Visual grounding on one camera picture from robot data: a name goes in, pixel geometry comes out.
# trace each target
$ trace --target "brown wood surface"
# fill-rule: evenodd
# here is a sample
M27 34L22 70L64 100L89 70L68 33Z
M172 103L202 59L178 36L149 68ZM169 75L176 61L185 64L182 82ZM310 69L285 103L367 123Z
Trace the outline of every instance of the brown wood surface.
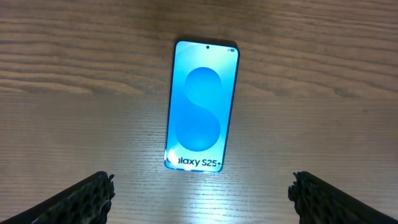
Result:
M220 174L162 165L180 35L234 40ZM298 223L307 170L398 219L395 0L0 0L0 220L98 170L108 223Z

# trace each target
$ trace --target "wooden surface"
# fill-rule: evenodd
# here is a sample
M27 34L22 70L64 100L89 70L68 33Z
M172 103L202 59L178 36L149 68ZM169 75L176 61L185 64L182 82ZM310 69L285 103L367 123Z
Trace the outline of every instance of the wooden surface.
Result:
M0 0L0 220L98 170L108 223L298 223L307 170L398 219L398 2ZM180 35L241 49L226 164L163 167Z

